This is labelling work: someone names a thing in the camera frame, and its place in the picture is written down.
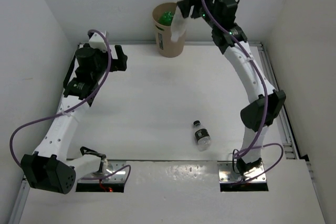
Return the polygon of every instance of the paper cup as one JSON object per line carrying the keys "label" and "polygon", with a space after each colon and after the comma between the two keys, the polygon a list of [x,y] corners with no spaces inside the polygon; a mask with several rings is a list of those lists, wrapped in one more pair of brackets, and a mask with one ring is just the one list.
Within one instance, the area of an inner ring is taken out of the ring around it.
{"label": "paper cup", "polygon": [[158,23],[164,12],[175,12],[176,3],[164,3],[153,10],[153,22],[155,29],[155,40],[158,51],[161,55],[169,58],[179,56],[184,47],[186,33],[178,39],[177,42],[171,41],[172,33],[170,26],[163,26]]}

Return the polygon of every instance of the plastic water bottle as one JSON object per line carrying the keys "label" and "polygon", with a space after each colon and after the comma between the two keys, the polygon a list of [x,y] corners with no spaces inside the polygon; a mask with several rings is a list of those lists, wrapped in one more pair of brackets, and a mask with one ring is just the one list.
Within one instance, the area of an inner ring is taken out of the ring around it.
{"label": "plastic water bottle", "polygon": [[195,121],[194,131],[198,150],[200,152],[205,151],[211,145],[211,138],[209,136],[208,130],[201,125],[200,121]]}

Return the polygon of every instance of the red wire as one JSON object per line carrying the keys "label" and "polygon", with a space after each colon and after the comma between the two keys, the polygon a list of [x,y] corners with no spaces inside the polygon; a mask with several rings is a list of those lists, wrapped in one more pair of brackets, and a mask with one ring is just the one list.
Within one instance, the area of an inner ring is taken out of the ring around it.
{"label": "red wire", "polygon": [[107,191],[107,190],[108,190],[110,193],[113,192],[113,190],[112,190],[111,187],[106,188],[106,187],[103,186],[103,184],[101,183],[101,179],[99,180],[99,187],[100,187],[101,189],[103,189],[104,191]]}
{"label": "red wire", "polygon": [[102,188],[104,191],[106,191],[106,188],[101,184],[101,180],[99,180],[99,186]]}

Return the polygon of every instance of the cable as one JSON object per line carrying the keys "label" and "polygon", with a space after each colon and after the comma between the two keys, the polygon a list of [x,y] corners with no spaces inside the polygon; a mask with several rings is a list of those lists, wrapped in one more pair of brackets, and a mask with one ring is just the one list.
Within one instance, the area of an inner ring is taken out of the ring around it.
{"label": "cable", "polygon": [[[212,16],[212,14],[210,13],[209,9],[207,8],[206,6],[206,3],[205,3],[205,0],[201,0],[202,2],[202,6],[203,6],[203,9],[204,11],[206,12],[206,14],[208,15],[208,17],[210,18],[210,20],[222,31],[224,32],[225,34],[228,34],[230,35],[231,39],[241,48],[241,50],[243,51],[243,53],[245,54],[245,56],[247,58],[251,58],[249,53],[246,51],[246,49],[242,46],[242,44],[233,36],[229,33],[229,31],[227,31],[225,28],[223,28],[217,21],[216,19]],[[259,126],[259,129],[258,129],[258,132],[257,134],[255,135],[253,141],[251,142],[251,144],[245,149],[245,150],[240,150],[238,151],[235,155],[234,155],[234,158],[237,159],[237,158],[241,158],[241,157],[244,157],[251,149],[252,147],[256,144],[256,142],[258,141],[258,138],[261,134],[261,131],[263,130],[263,127],[264,127],[264,124],[265,124],[265,121],[266,121],[266,115],[267,115],[267,108],[268,108],[268,94],[267,94],[267,88],[266,88],[266,84],[264,82],[264,79],[260,73],[260,71],[258,70],[256,64],[253,62],[253,61],[250,61],[251,65],[253,66],[253,68],[255,69],[258,77],[260,78],[261,80],[261,84],[262,84],[262,87],[264,89],[264,93],[265,93],[265,106],[264,106],[264,111],[263,111],[263,116],[261,118],[261,123],[260,123],[260,126]]]}
{"label": "cable", "polygon": [[103,189],[104,191],[106,191],[106,188],[101,184],[101,180],[99,180],[99,187],[100,187],[101,189]]}
{"label": "cable", "polygon": [[236,167],[235,167],[235,151],[239,152],[238,149],[234,149],[233,152],[232,152],[232,170],[234,171],[235,174],[240,174],[238,172],[236,172]]}
{"label": "cable", "polygon": [[102,176],[100,178],[92,177],[92,178],[82,178],[82,179],[83,180],[104,180],[106,178],[112,177],[113,175],[117,174],[118,172],[124,170],[127,167],[128,167],[129,170],[128,170],[127,177],[126,177],[125,182],[124,182],[124,184],[126,184],[128,178],[129,178],[129,176],[131,174],[131,165],[125,165],[125,166],[121,167],[119,170],[116,170],[115,172],[113,172],[111,174],[108,174],[108,175],[105,175],[105,176]]}
{"label": "cable", "polygon": [[98,30],[95,30],[95,29],[91,29],[88,31],[89,33],[97,33],[100,37],[102,37],[102,39],[104,40],[105,44],[106,44],[106,47],[107,47],[107,53],[108,53],[108,64],[107,64],[107,68],[106,68],[106,72],[105,72],[105,75],[103,76],[103,79],[101,80],[100,84],[96,87],[96,89],[88,96],[86,97],[84,100],[82,100],[81,102],[79,102],[77,105],[73,106],[72,108],[69,108],[67,110],[65,110],[64,112],[62,113],[58,113],[58,114],[55,114],[55,115],[51,115],[51,116],[47,116],[46,118],[41,118],[41,119],[38,119],[38,120],[34,120],[34,121],[31,121],[29,123],[25,123],[23,125],[21,125],[20,127],[18,127],[13,133],[12,135],[10,136],[10,140],[9,140],[9,149],[10,149],[10,154],[12,155],[15,163],[21,167],[21,164],[19,162],[19,160],[17,159],[17,157],[15,156],[15,153],[14,153],[14,148],[13,148],[13,140],[14,140],[14,136],[16,135],[16,133],[27,127],[27,126],[30,126],[30,125],[33,125],[35,123],[40,123],[40,122],[43,122],[43,121],[47,121],[47,120],[50,120],[50,119],[55,119],[55,118],[58,118],[66,113],[69,113],[73,110],[75,110],[76,108],[80,107],[81,105],[83,105],[84,103],[88,102],[91,98],[93,98],[99,91],[99,89],[103,86],[103,84],[105,83],[106,79],[107,79],[107,76],[110,72],[110,69],[111,69],[111,64],[112,64],[112,54],[111,54],[111,49],[110,49],[110,45],[109,45],[109,42],[108,40],[106,39],[106,37]]}
{"label": "cable", "polygon": [[[281,146],[281,144],[278,144],[278,143],[265,144],[264,147],[269,147],[269,146],[273,146],[273,145],[277,145],[281,149],[281,155],[280,155],[279,159],[274,164],[272,164],[268,169],[264,170],[262,173],[260,173],[259,175],[255,176],[255,177],[249,178],[247,180],[241,180],[239,182],[232,183],[231,185],[236,186],[236,185],[248,183],[248,182],[256,179],[257,177],[261,176],[262,174],[265,174],[268,171],[272,170],[277,164],[279,164],[279,162],[282,160],[282,157],[284,156],[283,154],[285,153],[285,151],[284,151],[283,147]],[[255,146],[252,149],[258,149],[258,148],[261,148],[261,146]]]}

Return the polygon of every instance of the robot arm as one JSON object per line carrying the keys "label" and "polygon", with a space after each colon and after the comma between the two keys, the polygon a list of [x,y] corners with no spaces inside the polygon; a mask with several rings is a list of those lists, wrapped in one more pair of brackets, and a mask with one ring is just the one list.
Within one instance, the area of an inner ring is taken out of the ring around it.
{"label": "robot arm", "polygon": [[[89,37],[89,43],[75,52],[64,80],[64,92],[58,113],[72,108],[91,95],[106,72],[106,45],[96,33]],[[118,59],[111,59],[109,71],[125,71],[127,56],[123,54],[121,46],[116,46],[116,52]],[[67,194],[76,181],[85,175],[103,174],[106,159],[104,154],[82,147],[82,157],[67,160],[68,148],[78,123],[91,107],[93,100],[94,97],[77,109],[55,118],[33,155],[24,155],[20,164],[32,188]]]}
{"label": "robot arm", "polygon": [[[236,70],[244,85],[249,101],[249,105],[240,112],[241,120],[245,125],[243,144],[240,149],[242,151],[251,145],[258,132],[265,107],[265,92],[261,79],[257,74],[256,69],[251,64],[251,61],[254,60],[254,58],[250,51],[247,37],[243,30],[234,22],[239,0],[205,0],[205,3],[215,20],[223,28],[229,31],[229,34],[222,32],[211,21],[203,9],[201,0],[181,0],[177,2],[177,15],[176,17],[174,16],[172,21],[172,40],[176,40],[177,36],[184,33],[186,19],[189,17],[192,7],[194,8],[191,13],[191,18],[201,17],[212,28],[212,38],[215,45]],[[238,44],[232,40],[232,36],[239,41],[250,57],[247,57],[243,53]],[[270,126],[273,123],[273,120],[278,116],[280,109],[285,102],[286,95],[282,90],[276,91],[265,78],[256,61],[254,61],[254,64],[261,73],[268,94],[266,121],[259,138],[255,143],[255,146],[262,146],[268,126]],[[252,149],[244,156],[238,158],[237,168],[240,174],[244,174],[244,172],[259,166],[260,163],[260,149]]]}

